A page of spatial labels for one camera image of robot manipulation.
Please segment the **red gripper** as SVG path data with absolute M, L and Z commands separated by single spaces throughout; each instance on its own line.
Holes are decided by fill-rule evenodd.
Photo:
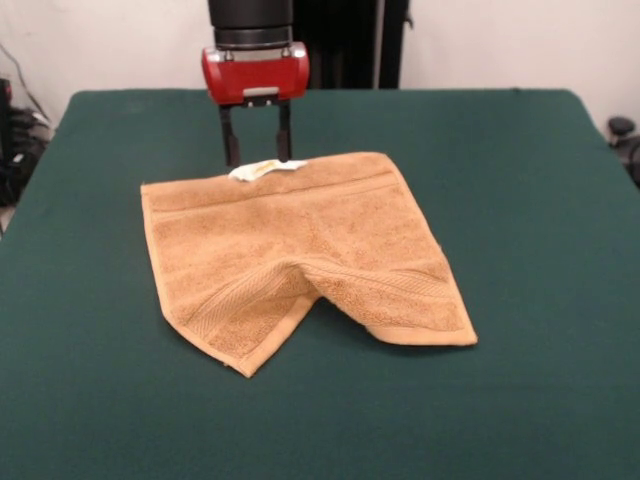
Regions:
M 219 106 L 226 165 L 240 165 L 239 141 L 232 125 L 232 106 L 255 98 L 276 97 L 291 100 L 304 95 L 310 76 L 310 61 L 302 42 L 267 50 L 219 50 L 205 48 L 201 66 L 211 98 Z M 278 103 L 277 158 L 288 162 L 292 157 L 291 106 Z

